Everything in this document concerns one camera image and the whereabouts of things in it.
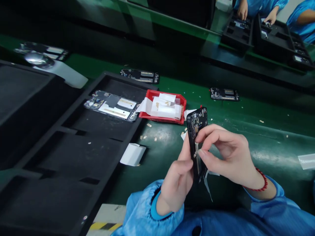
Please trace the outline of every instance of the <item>black plastic tray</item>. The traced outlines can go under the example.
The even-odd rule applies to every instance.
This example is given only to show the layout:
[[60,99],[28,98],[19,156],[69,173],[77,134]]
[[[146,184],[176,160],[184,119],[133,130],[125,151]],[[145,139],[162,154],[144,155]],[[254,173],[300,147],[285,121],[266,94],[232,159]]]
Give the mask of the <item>black plastic tray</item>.
[[253,27],[253,18],[247,17],[242,22],[237,18],[237,11],[232,11],[222,34],[221,42],[245,53],[252,47]]
[[287,63],[291,59],[294,46],[285,23],[276,20],[274,25],[268,27],[257,14],[254,28],[256,41],[254,50],[258,54],[282,63]]
[[13,167],[83,91],[6,61],[0,61],[0,87],[0,169]]
[[83,104],[95,90],[142,102],[147,89],[158,90],[109,72],[95,80],[15,166],[40,177],[17,176],[0,185],[5,189],[0,193],[5,204],[0,208],[0,231],[5,229],[8,235],[85,235],[91,221],[87,224],[83,218],[94,219],[100,206],[97,200],[145,121],[138,118],[130,123]]
[[293,41],[295,54],[289,60],[288,65],[303,71],[314,70],[314,64],[300,35],[294,32],[290,32],[290,34]]

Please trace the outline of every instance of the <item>finger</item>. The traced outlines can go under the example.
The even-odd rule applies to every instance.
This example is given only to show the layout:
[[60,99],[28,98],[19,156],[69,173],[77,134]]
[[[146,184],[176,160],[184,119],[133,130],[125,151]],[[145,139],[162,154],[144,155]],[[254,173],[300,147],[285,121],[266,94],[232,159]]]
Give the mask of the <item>finger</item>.
[[239,138],[239,135],[235,133],[229,132],[227,130],[215,129],[211,134],[208,135],[208,137],[206,137],[201,149],[208,151],[211,148],[211,145],[217,141],[231,143],[231,145],[234,146]]
[[183,147],[181,149],[181,152],[180,152],[177,160],[179,160],[179,161],[191,160],[188,134],[186,134],[186,137],[185,137],[184,143],[183,143]]
[[174,161],[165,176],[163,182],[165,188],[177,189],[180,176],[190,171],[192,167],[193,160],[191,159],[186,161]]
[[215,157],[212,153],[204,150],[198,151],[199,156],[209,171],[216,172],[223,176],[228,176],[231,164]]
[[221,130],[226,130],[223,127],[216,125],[216,124],[211,124],[209,126],[206,126],[204,128],[202,128],[199,132],[198,135],[195,139],[196,143],[202,143],[204,141],[204,139],[211,134],[215,129],[221,129]]

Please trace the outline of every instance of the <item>black foam tray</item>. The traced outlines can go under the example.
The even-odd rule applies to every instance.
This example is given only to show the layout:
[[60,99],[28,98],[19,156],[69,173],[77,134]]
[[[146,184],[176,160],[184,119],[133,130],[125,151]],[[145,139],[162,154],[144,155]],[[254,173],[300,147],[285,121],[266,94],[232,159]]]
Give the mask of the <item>black foam tray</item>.
[[83,104],[95,90],[142,102],[147,89],[158,90],[109,72],[96,79],[15,166],[40,177],[16,175],[0,184],[0,232],[85,235],[107,181],[145,121],[130,123]]

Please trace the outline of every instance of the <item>hand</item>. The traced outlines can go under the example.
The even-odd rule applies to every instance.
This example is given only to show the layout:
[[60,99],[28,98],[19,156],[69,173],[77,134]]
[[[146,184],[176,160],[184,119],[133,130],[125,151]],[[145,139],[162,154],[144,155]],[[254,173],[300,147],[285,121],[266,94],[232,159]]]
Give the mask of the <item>hand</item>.
[[237,11],[237,16],[241,20],[246,20],[248,13],[248,3],[247,0],[241,0],[239,9]]
[[184,204],[186,195],[193,185],[193,160],[190,155],[188,135],[186,135],[178,160],[169,168],[157,199],[157,213],[166,215],[177,212]]
[[269,13],[269,15],[264,19],[264,22],[270,21],[270,24],[273,25],[276,22],[277,19],[277,12],[279,10],[279,6],[275,6],[274,9]]
[[[243,135],[212,124],[199,131],[195,142],[203,142],[198,153],[208,170],[247,188],[261,189],[264,186],[264,179],[252,162],[248,141]],[[212,144],[218,148],[224,160],[208,152]]]

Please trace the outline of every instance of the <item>fingernail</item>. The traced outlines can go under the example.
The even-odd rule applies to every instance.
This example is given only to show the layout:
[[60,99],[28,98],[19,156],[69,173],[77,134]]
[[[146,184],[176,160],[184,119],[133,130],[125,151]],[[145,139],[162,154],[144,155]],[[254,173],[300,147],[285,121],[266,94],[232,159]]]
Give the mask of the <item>fingernail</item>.
[[199,149],[198,154],[200,157],[205,157],[206,156],[206,152],[202,149]]

